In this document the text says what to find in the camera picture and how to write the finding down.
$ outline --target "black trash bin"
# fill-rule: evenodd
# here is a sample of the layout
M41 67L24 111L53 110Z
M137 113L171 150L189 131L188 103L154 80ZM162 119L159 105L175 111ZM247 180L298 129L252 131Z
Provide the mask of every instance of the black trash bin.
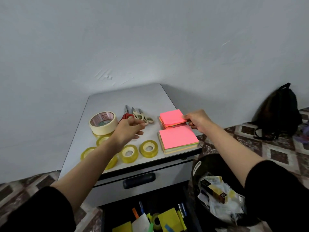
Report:
M226 228L230 226L230 224L212 215L198 199L197 196L200 193L198 181L203 175L205 175L207 172L210 172L214 176L222 176L222 180L227 183L235 192L246 197L244 188L219 154L209 154L203 156L199 159L199 161L201 161L201 165L196 170L194 176L192 176L192 183L196 201L196 213L200 225L203 231L209 231L211 228ZM260 220L256 216L244 214L242 218L237 220L237 225L254 226L259 222Z

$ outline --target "black drawer handle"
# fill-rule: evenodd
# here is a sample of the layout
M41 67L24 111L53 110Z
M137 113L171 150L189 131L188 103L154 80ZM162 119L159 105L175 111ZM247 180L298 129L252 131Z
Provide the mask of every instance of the black drawer handle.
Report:
M126 179L122 183L123 183L123 188L130 189L130 188L137 187L137 186L149 183L149 182L153 182L154 180L155 180L155 173L147 173L144 175Z

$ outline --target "blue pen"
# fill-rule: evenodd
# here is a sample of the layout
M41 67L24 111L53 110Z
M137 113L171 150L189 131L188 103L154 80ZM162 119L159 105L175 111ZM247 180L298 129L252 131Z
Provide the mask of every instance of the blue pen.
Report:
M144 208L143 208L141 201L139 201L138 203L139 203L139 206L141 207L141 213L144 214Z
M184 215L185 215L185 216L187 216L187 212L186 212L186 209L184 208L184 204L183 204L183 203L181 203L181 206L182 206L182 209L183 209L183 213L184 213Z

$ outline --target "red scissors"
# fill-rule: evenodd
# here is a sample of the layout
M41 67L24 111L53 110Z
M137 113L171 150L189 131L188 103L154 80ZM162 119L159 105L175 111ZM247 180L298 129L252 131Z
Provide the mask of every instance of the red scissors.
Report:
M124 115L122 116L121 120L130 118L130 117L135 118L133 114L130 114L130 113L129 113L128 106L125 105L125 113L124 113Z

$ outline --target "tape roll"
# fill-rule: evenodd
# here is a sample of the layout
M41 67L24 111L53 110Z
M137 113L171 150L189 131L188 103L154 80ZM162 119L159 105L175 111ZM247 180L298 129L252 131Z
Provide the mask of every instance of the tape roll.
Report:
M86 150L84 150L84 151L82 152L82 154L80 155L80 160L85 159L86 156L87 156L90 152L92 152L95 148L96 148L96 147L88 147Z
M153 141L153 140L147 140L144 141L140 146L139 146L139 152L142 154L142 156L146 158L152 158L157 155L159 149L158 149L158 144Z
M108 165L106 166L105 170L109 170L111 168L113 168L118 162L118 158L117 156L115 155L111 160L110 162L108 163Z
M98 140L96 141L96 144L97 144L97 147L104 141L106 141L107 139L109 139L111 135L110 134L106 134L106 135L103 135L103 136L100 136L98 138Z
M104 111L96 114L89 120L92 132L98 136L106 135L115 130L118 125L116 114Z
M120 158L126 164L133 163L138 157L137 147L134 145L126 145L119 153Z
M151 217L150 222L153 223L153 225L154 225L154 227L153 227L154 230L161 230L161 229L162 229L161 224L160 224L160 221L159 221L159 224L156 224L156 222L155 222L155 219L158 218L159 215L160 215L160 213L155 213L155 214L153 214L152 217Z

